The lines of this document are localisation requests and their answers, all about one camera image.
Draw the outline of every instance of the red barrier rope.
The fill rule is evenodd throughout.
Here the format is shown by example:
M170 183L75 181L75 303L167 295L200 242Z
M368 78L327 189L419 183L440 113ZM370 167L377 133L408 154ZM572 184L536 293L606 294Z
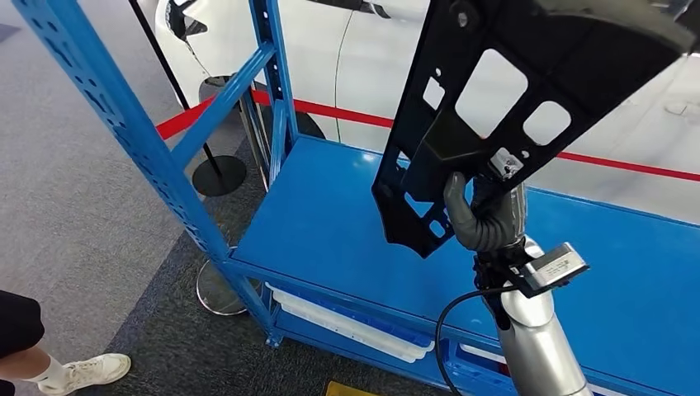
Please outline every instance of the red barrier rope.
M175 115L170 120L166 120L162 124L158 125L156 127L156 130L160 134L161 138L163 138L163 140L170 139L175 134L178 134L183 130L189 128L192 124L194 124L197 118L201 116L201 113L210 105L213 99L214 97L210 97L209 99L203 101L201 104L191 108L190 110ZM270 97L268 96L266 91L254 90L253 100L264 106L270 105ZM394 121L389 118L358 113L356 111L350 111L345 109L338 109L337 107L320 105L318 103L312 103L310 101L300 101L298 99L294 100L294 108L297 111L303 113L338 118L340 120L354 121L359 122L361 124L382 126L385 128L391 128L391 126L394 124ZM599 165L601 167L612 167L615 169L623 169L626 171L645 173L648 175L672 177L674 179L700 182L700 174L697 173L675 171L673 169L665 169L662 167L650 167L646 165L640 165L638 163L625 163L622 161L616 161L614 159L590 157L588 155L576 153L562 152L557 157L569 161L576 161L577 163L588 163L593 165Z

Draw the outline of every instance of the white sneaker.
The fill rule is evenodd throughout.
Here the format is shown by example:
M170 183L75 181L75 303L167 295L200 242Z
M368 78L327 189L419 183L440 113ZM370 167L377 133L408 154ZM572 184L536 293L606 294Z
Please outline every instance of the white sneaker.
M107 353L89 361L68 363L64 367L68 371L68 381L63 388L39 385L39 390L51 396L65 396L88 386L110 384L129 372L131 359L127 355Z

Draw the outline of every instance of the yellow object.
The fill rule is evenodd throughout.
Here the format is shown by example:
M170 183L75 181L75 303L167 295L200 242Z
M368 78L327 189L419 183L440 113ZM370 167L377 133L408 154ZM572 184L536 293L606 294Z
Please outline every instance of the yellow object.
M369 394L367 392L362 392L349 386L339 384L337 382L330 381L328 390L326 390L326 396L377 396L375 394Z

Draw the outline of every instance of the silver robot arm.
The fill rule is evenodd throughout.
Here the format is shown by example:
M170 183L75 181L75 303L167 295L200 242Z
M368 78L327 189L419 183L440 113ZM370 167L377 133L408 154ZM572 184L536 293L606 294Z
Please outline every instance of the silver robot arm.
M475 283L480 290L515 284L518 290L483 298L494 316L508 371L522 396L592 396L586 378L556 317L551 288L587 266L565 243L545 254L523 233L527 204L523 186L487 210L471 208L492 196L476 178L471 206L465 178L455 173L444 199L457 240L476 251Z
M543 257L539 245L525 238L527 254ZM499 340L518 392L523 396L593 396L556 317L551 290L530 299L520 291L509 291L500 295L500 303L510 327L498 328Z

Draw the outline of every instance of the black cable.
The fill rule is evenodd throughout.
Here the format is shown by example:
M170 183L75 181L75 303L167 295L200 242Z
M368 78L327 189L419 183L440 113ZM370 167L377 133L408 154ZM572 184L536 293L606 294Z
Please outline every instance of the black cable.
M482 296L482 295L496 295L499 293L506 293L509 291L517 290L517 289L518 289L517 286L508 286L508 287L499 287L496 289L472 291L470 293L467 293L463 296L460 296L460 297L457 297L456 299L454 299L440 313L440 317L437 319L437 323L435 324L435 358L437 359L437 367L438 367L438 369L440 369L440 374L442 374L442 379L445 380L445 384L447 384L447 387L449 387L450 391L453 394L455 394L456 396L461 396L461 393L456 388L456 386L452 383L452 381L450 380L450 377L447 375L447 371L445 371L445 365L442 362L442 351L440 350L440 332L442 331L442 323L445 321L447 314L449 314L450 311L452 311L452 309L455 308L459 303L466 301L472 297L477 297L477 296Z

